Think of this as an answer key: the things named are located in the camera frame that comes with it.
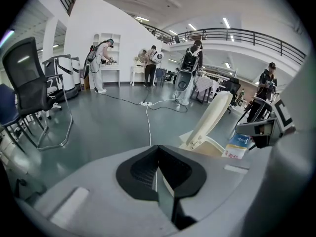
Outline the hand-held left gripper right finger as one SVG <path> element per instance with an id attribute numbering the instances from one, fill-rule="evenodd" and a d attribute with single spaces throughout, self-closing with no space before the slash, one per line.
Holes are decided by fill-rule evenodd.
<path id="1" fill-rule="evenodd" d="M 175 220 L 157 225 L 173 237 L 264 237 L 272 228 L 267 167 L 271 147 L 253 150 L 244 159 L 210 157 L 174 147 L 159 147 L 189 171 L 183 186 L 189 195 L 175 199 Z"/>

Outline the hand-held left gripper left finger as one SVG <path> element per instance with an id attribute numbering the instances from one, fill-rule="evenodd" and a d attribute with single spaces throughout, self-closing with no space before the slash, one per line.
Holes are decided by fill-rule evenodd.
<path id="1" fill-rule="evenodd" d="M 89 162 L 48 189 L 23 214 L 46 237 L 169 237 L 177 228 L 156 201 L 137 200 L 118 184 L 117 167 L 142 148 Z"/>

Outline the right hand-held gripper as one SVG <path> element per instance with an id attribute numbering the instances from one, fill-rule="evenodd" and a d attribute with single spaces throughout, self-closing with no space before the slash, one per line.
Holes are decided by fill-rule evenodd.
<path id="1" fill-rule="evenodd" d="M 295 127 L 275 145 L 277 201 L 282 208 L 274 231 L 316 229 L 316 105 L 294 105 Z M 279 139 L 276 118 L 239 124 L 237 134 L 250 136 L 256 147 L 273 146 Z"/>

